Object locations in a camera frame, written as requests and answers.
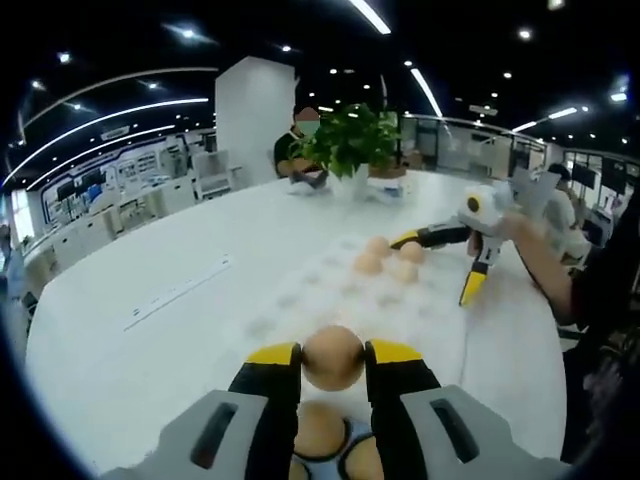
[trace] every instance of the face mask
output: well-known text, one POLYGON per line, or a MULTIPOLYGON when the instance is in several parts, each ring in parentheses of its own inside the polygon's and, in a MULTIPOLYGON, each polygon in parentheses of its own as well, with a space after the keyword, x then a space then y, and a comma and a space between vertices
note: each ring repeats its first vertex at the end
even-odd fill
POLYGON ((305 120, 297 123, 298 128, 305 136, 311 136, 320 128, 320 120, 305 120))

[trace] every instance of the brown egg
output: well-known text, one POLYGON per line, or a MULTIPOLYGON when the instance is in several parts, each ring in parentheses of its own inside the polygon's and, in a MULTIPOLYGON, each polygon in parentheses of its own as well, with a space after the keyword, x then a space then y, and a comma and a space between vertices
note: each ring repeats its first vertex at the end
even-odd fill
POLYGON ((376 257, 386 258, 391 255, 391 247, 389 247, 389 240, 384 237, 373 237, 367 243, 367 253, 371 253, 376 257))
POLYGON ((384 480, 375 437, 369 437, 353 447, 344 465, 351 480, 384 480))
POLYGON ((298 411, 298 435, 293 451, 306 458, 325 458, 338 453, 346 428, 340 412, 322 402, 305 402, 298 411))
POLYGON ((391 271, 391 275, 400 283, 407 285, 415 283, 418 281, 418 267, 408 260, 403 260, 400 265, 391 271))
POLYGON ((424 249, 418 242, 407 242, 400 248, 400 258, 420 264, 424 262, 424 249))
POLYGON ((289 480, 308 480, 309 474, 307 473, 307 469, 304 468, 300 462, 296 462, 295 460, 291 460, 291 465, 289 466, 289 480))
POLYGON ((377 275, 382 271, 382 262, 380 261, 380 257, 376 255, 363 253, 356 258, 353 269, 365 275, 377 275))
POLYGON ((321 390, 336 392, 358 381, 364 369, 360 339, 348 328, 331 325, 304 344, 304 376, 321 390))

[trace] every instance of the chair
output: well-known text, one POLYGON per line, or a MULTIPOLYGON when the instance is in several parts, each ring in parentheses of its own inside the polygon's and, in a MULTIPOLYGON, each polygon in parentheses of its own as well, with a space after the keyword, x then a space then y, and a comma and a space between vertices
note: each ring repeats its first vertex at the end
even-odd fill
POLYGON ((235 190, 232 169, 228 168, 228 152, 198 152, 193 155, 198 199, 235 190))

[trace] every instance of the round table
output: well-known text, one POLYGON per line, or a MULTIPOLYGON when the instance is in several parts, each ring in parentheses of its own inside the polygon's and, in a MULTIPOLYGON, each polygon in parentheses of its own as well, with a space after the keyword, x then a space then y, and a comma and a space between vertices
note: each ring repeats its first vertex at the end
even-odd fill
MULTIPOLYGON (((50 282, 31 328, 26 373, 70 451, 96 474, 138 463, 164 425, 207 391, 228 386, 216 378, 216 364, 242 341, 238 331, 260 300, 309 252, 345 233, 393 238, 444 221, 476 184, 409 175, 413 195, 403 205, 291 196, 286 180, 242 190, 134 231, 50 282), (128 328, 141 302, 201 276, 225 255, 229 268, 128 328)), ((505 306, 512 316, 471 322, 461 387, 501 414, 522 448, 557 458, 566 392, 555 323, 512 245, 499 264, 520 285, 523 305, 505 306)))

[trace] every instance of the person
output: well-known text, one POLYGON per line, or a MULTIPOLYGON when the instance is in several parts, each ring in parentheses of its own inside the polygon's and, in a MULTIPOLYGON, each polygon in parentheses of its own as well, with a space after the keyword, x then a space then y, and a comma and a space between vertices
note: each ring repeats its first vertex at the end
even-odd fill
POLYGON ((563 263, 575 263, 589 253, 591 244, 584 237, 580 222, 577 221, 574 203, 578 199, 569 186, 571 174, 559 163, 550 165, 548 170, 560 175, 544 211, 544 218, 549 225, 548 240, 559 257, 565 256, 563 263))
POLYGON ((320 168, 304 158, 291 159, 295 153, 296 142, 301 138, 313 135, 320 127, 320 116, 310 107, 296 107, 293 114, 293 125, 282 135, 273 147, 276 173, 279 178, 287 178, 294 172, 310 173, 320 168))
MULTIPOLYGON (((598 412, 616 395, 621 371, 640 353, 640 189, 606 246, 570 277, 534 222, 505 215, 501 235, 512 240, 560 325, 587 329, 564 353, 567 420, 562 460, 575 461, 598 435, 598 412)), ((479 251, 474 233, 469 253, 479 251)))
POLYGON ((26 293, 24 261, 18 250, 11 248, 11 228, 0 225, 0 251, 4 258, 0 275, 0 305, 3 328, 9 349, 19 363, 27 350, 27 312, 22 304, 26 293))

